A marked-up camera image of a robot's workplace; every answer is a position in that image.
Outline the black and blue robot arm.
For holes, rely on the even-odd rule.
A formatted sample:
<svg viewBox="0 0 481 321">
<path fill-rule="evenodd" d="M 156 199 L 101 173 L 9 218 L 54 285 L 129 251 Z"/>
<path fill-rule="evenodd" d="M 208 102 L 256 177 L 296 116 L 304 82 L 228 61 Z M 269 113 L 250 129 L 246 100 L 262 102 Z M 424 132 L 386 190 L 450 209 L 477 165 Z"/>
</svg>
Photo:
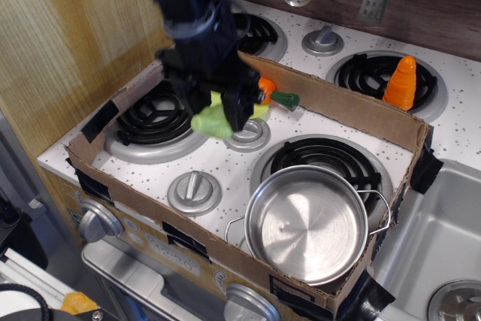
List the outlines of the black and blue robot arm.
<svg viewBox="0 0 481 321">
<path fill-rule="evenodd" d="M 167 79 L 190 115 L 221 95 L 225 117 L 235 132 L 243 129 L 262 101 L 260 74 L 237 52 L 238 33 L 229 0 L 154 0 L 163 29 L 174 40 L 156 54 Z"/>
</svg>

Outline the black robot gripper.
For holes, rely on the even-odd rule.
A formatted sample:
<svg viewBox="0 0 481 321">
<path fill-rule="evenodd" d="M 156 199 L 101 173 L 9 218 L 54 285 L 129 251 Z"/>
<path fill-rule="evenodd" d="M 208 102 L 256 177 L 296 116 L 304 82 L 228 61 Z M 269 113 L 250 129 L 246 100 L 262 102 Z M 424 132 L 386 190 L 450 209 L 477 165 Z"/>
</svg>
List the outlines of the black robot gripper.
<svg viewBox="0 0 481 321">
<path fill-rule="evenodd" d="M 211 105 L 210 92 L 221 94 L 226 119 L 234 132 L 243 129 L 262 100 L 260 75 L 237 54 L 235 27 L 165 27 L 174 47 L 156 56 L 174 92 L 190 115 Z"/>
</svg>

